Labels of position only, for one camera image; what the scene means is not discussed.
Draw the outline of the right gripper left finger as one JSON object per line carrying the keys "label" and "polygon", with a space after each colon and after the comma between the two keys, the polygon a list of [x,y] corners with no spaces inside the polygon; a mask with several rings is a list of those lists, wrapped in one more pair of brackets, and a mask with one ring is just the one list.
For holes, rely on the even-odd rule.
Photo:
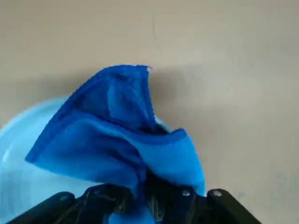
{"label": "right gripper left finger", "polygon": [[76,198],[59,192],[15,217],[10,224],[107,224],[113,213],[125,213],[133,201],[126,187],[100,184]]}

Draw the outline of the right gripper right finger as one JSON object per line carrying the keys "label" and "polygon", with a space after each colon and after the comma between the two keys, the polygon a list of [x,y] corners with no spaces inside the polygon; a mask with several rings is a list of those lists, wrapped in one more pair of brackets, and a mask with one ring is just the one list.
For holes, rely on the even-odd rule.
{"label": "right gripper right finger", "polygon": [[206,196],[176,186],[147,172],[145,196],[159,224],[261,224],[239,201],[223,189]]}

